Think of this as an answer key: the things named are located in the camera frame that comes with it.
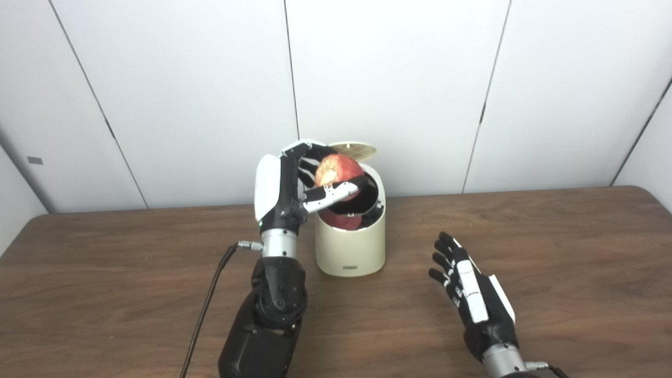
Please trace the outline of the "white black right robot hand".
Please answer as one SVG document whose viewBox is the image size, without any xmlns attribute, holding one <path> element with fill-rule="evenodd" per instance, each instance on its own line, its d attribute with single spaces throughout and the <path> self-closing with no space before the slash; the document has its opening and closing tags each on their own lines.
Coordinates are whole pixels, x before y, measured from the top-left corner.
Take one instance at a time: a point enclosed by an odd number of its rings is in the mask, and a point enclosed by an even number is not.
<svg viewBox="0 0 672 378">
<path fill-rule="evenodd" d="M 458 310 L 464 325 L 464 342 L 478 360 L 498 344 L 519 347 L 515 313 L 494 275 L 480 272 L 466 249 L 450 234 L 440 232 L 432 260 L 440 269 L 428 275 L 439 282 Z"/>
</svg>

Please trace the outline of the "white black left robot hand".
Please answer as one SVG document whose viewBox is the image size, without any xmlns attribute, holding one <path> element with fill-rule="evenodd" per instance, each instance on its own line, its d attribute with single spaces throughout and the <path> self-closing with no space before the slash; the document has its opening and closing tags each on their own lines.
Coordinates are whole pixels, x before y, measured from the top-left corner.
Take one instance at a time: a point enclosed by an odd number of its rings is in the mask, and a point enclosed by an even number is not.
<svg viewBox="0 0 672 378">
<path fill-rule="evenodd" d="M 335 154 L 331 146 L 310 139 L 300 139 L 286 146 L 279 155 L 265 155 L 255 174 L 255 220 L 261 233 L 285 229 L 298 234 L 310 213 L 316 213 L 348 197 L 360 194 L 369 186 L 365 174 L 337 179 L 333 184 L 317 186 L 317 165 Z"/>
</svg>

